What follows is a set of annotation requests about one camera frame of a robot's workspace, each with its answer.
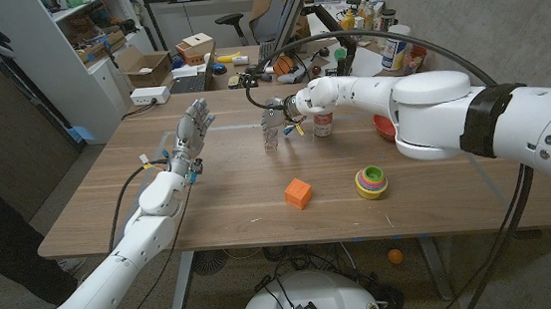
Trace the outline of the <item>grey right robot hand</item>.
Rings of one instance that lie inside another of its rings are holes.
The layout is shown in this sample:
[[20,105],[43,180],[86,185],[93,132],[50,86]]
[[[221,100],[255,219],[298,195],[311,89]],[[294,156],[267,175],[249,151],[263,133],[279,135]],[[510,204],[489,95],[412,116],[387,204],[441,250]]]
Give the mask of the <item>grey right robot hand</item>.
[[262,132],[264,143],[268,148],[276,147],[278,134],[281,132],[285,137],[289,136],[298,124],[300,113],[296,108],[296,97],[290,95],[286,99],[272,97],[266,100],[266,109],[263,109],[261,116]]

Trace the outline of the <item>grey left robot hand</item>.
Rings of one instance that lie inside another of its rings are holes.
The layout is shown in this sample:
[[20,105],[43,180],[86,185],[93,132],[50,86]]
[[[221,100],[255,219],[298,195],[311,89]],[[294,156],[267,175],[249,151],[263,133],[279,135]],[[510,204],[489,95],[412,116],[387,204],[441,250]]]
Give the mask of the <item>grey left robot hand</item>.
[[211,115],[204,98],[195,100],[178,121],[173,150],[166,168],[178,175],[185,175],[197,160],[204,147],[206,132],[215,115]]

